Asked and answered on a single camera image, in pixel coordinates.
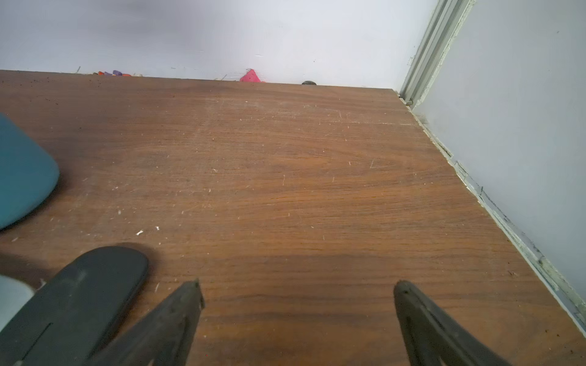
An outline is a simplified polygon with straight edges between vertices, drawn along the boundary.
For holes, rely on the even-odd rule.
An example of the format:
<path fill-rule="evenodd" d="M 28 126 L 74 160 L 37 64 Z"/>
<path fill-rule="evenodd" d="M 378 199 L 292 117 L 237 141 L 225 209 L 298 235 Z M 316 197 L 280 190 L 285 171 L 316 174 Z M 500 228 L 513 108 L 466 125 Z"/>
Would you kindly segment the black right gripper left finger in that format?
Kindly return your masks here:
<path fill-rule="evenodd" d="M 185 282 L 87 365 L 184 365 L 204 297 L 199 281 Z"/>

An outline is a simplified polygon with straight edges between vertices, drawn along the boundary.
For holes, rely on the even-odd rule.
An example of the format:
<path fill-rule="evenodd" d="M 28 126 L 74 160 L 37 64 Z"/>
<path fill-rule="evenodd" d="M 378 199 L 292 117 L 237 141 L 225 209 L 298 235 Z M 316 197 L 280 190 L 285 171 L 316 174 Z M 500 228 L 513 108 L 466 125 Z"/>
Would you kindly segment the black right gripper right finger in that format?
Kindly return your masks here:
<path fill-rule="evenodd" d="M 411 365 L 508 365 L 416 285 L 399 281 L 395 309 Z"/>

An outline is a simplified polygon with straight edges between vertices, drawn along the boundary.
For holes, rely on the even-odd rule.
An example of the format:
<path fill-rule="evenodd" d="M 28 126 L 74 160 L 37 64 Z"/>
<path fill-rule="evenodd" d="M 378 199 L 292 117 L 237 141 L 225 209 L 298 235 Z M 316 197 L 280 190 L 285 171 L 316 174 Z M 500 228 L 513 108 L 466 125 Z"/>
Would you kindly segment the black mouse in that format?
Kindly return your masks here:
<path fill-rule="evenodd" d="M 59 271 L 1 331 L 3 365 L 82 365 L 128 313 L 149 268 L 141 252 L 107 246 Z"/>

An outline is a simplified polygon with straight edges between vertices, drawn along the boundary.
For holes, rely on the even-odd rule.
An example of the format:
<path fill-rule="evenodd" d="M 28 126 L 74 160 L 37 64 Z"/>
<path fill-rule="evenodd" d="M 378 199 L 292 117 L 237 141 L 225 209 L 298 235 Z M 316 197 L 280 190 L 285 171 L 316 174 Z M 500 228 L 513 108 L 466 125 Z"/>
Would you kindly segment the large white grey mouse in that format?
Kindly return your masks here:
<path fill-rule="evenodd" d="M 35 289 L 24 282 L 1 275 L 0 330 L 3 330 L 21 308 L 34 296 Z"/>

